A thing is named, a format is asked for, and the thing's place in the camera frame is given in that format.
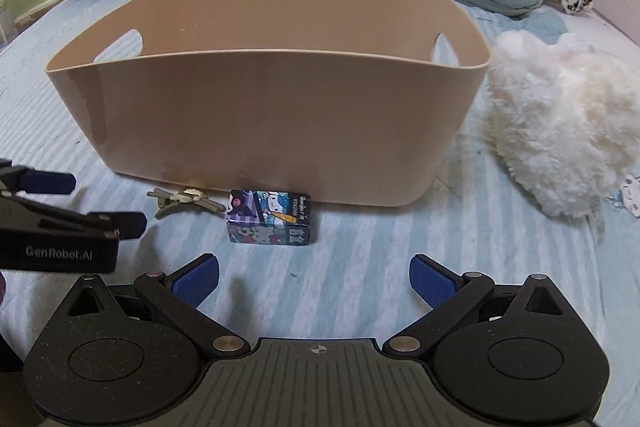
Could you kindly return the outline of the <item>person's left hand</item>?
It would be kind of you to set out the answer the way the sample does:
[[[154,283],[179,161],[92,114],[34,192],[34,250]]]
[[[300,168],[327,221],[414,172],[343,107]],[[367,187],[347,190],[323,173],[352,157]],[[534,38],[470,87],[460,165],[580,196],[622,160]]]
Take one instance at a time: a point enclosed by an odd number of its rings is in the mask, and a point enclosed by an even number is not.
[[[4,296],[6,295],[6,279],[3,274],[0,273],[0,303],[3,303]]]

